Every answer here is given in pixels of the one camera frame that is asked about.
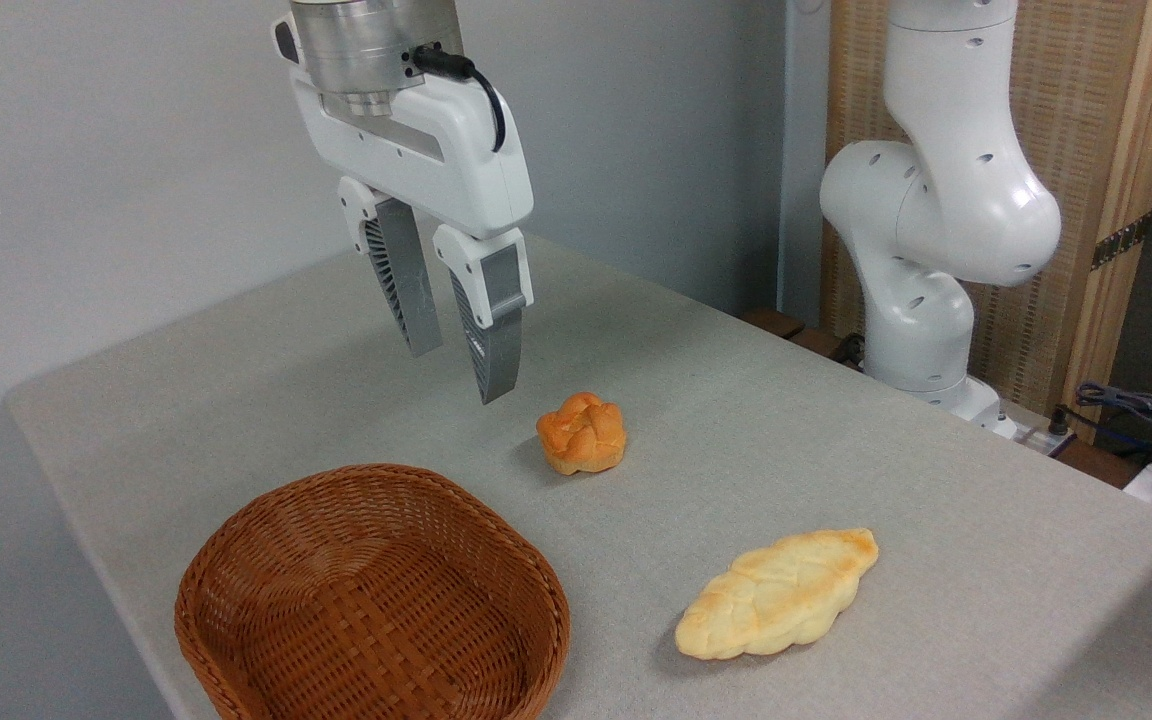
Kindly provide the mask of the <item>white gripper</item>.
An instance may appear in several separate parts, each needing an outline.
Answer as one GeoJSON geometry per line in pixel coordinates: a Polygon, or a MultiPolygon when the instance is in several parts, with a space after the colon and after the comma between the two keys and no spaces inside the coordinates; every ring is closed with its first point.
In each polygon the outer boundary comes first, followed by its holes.
{"type": "Polygon", "coordinates": [[[444,222],[433,243],[450,275],[483,404],[511,392],[522,314],[535,304],[524,234],[515,228],[535,196],[511,111],[500,106],[507,138],[494,151],[488,96],[471,83],[430,77],[404,88],[388,118],[357,118],[300,69],[291,69],[291,88],[314,149],[348,176],[338,183],[348,232],[410,353],[442,346],[414,215],[419,209],[444,222]]]}

